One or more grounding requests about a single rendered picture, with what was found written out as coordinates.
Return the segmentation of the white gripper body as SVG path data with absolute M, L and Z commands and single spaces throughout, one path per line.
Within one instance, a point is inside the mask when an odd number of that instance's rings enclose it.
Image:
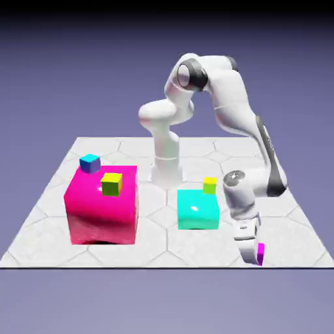
M 235 240 L 245 263 L 258 263 L 258 241 L 256 238 Z

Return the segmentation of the small yellow cube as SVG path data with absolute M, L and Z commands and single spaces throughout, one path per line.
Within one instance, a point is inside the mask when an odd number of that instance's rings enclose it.
M 216 195 L 217 178 L 216 177 L 204 177 L 203 192 L 204 194 Z
M 104 196 L 119 196 L 123 186 L 123 175 L 119 173 L 105 173 L 100 180 Z

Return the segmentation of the small blue cube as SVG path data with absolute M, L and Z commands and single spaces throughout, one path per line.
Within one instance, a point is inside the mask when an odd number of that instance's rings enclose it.
M 80 170 L 87 173 L 93 174 L 98 172 L 101 168 L 100 157 L 94 154 L 86 154 L 80 157 Z

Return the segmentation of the large cyan box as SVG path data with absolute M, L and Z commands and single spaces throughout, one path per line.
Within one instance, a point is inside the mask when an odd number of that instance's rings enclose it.
M 177 226 L 179 230 L 218 230 L 220 209 L 215 194 L 201 189 L 177 191 Z

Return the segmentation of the large pink box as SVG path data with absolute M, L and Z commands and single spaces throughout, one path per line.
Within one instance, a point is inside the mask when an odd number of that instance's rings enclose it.
M 102 194 L 101 179 L 105 173 L 122 175 L 120 195 Z M 137 166 L 102 166 L 93 174 L 78 168 L 64 202 L 72 244 L 135 244 L 139 206 Z

